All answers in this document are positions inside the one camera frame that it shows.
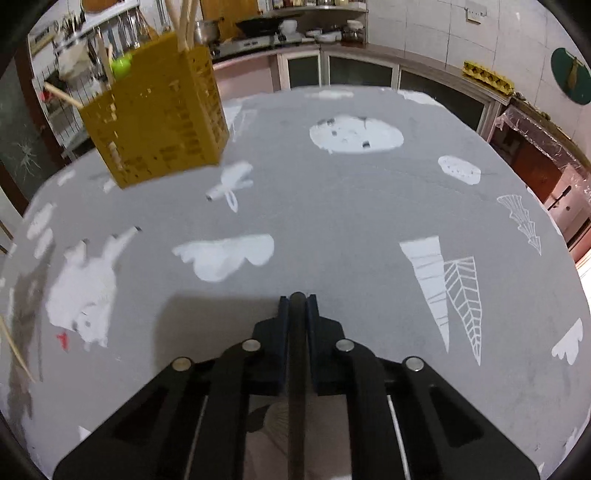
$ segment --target stove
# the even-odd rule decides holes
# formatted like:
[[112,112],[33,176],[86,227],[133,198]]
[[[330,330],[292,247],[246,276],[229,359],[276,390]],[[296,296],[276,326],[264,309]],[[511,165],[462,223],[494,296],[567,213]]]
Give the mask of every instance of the stove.
[[282,47],[308,41],[314,41],[314,39],[307,38],[301,33],[292,33],[288,35],[275,34],[272,36],[247,38],[246,40],[235,40],[222,43],[217,46],[212,46],[211,53],[212,59],[218,60],[247,51],[262,50],[271,47]]

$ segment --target wooden chopstick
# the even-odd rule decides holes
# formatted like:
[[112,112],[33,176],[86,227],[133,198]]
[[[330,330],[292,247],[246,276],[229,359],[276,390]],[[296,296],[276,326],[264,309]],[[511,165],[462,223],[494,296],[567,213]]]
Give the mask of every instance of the wooden chopstick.
[[43,86],[44,86],[45,90],[47,90],[50,93],[53,93],[56,97],[58,97],[61,100],[64,100],[65,102],[69,103],[70,105],[74,105],[78,110],[81,110],[82,108],[84,108],[84,105],[82,104],[82,102],[79,102],[75,98],[72,98],[66,92],[60,90],[58,87],[53,86],[51,83],[45,82],[45,84]]
[[25,371],[25,373],[27,374],[27,376],[29,377],[31,382],[35,383],[35,379],[33,378],[33,375],[31,374],[31,372],[27,368],[27,364],[25,363],[24,359],[22,358],[21,353],[18,351],[17,346],[14,344],[14,340],[12,340],[12,337],[11,337],[10,333],[8,332],[8,328],[6,327],[6,323],[4,322],[4,317],[2,315],[0,315],[0,327],[1,327],[2,331],[4,332],[4,336],[6,337],[6,340],[8,340],[8,345],[10,345],[10,348],[12,349],[12,353],[14,353],[14,356],[17,357],[18,363],[21,364],[22,369]]
[[181,18],[178,24],[178,51],[187,49],[187,13],[189,10],[189,0],[183,0],[181,4]]
[[166,11],[168,12],[170,23],[172,23],[174,31],[178,34],[178,17],[174,14],[174,6],[172,0],[164,0],[164,5],[166,5]]
[[195,20],[197,17],[197,7],[199,6],[199,0],[193,0],[191,2],[191,10],[189,12],[189,24],[187,26],[187,46],[193,48],[195,45]]
[[107,53],[107,49],[105,48],[105,41],[103,40],[103,35],[101,35],[100,32],[96,36],[96,41],[99,45],[100,62],[103,64],[103,68],[105,69],[105,74],[107,75],[109,86],[113,86],[113,84],[115,83],[115,76],[113,75],[113,70],[111,70],[111,63],[109,62],[109,55]]

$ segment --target screw head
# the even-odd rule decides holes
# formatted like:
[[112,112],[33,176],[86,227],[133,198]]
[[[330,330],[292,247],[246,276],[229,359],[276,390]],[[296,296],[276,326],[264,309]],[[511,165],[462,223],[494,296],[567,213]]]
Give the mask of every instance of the screw head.
[[406,366],[409,370],[412,370],[413,372],[420,372],[425,366],[425,362],[423,362],[417,356],[412,356],[406,361]]
[[184,372],[185,370],[191,368],[191,365],[192,361],[185,356],[180,356],[173,362],[173,368],[177,372]]
[[355,344],[348,338],[343,338],[336,342],[335,347],[339,352],[350,352],[355,348]]
[[245,352],[256,352],[259,348],[261,348],[261,343],[254,338],[249,338],[248,340],[244,340],[244,342],[242,342],[242,349]]

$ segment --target green ball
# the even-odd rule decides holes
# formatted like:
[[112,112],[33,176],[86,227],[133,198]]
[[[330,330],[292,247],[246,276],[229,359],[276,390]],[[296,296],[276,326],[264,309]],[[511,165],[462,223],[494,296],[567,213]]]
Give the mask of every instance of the green ball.
[[111,62],[111,69],[113,70],[115,80],[121,80],[125,76],[129,75],[129,72],[131,71],[131,59],[120,57],[116,60],[113,60]]

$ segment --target plastic sheet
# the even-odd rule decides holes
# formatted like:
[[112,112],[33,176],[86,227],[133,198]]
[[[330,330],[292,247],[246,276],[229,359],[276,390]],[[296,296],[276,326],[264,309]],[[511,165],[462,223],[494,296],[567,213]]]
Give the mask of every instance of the plastic sheet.
[[591,210],[591,173],[560,140],[514,105],[509,105],[507,110],[495,119],[497,128],[502,129],[505,125],[523,135],[529,143],[552,160],[563,175],[569,176],[569,184],[573,190],[583,195]]

